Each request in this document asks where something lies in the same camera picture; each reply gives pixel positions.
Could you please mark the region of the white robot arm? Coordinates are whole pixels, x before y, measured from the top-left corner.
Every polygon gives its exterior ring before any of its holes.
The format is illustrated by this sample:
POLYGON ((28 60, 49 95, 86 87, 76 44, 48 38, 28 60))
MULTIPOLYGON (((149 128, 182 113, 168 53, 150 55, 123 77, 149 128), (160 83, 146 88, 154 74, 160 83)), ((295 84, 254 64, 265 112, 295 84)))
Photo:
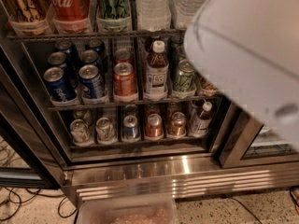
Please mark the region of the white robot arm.
POLYGON ((184 45, 201 75, 299 148, 299 0, 207 0, 184 45))

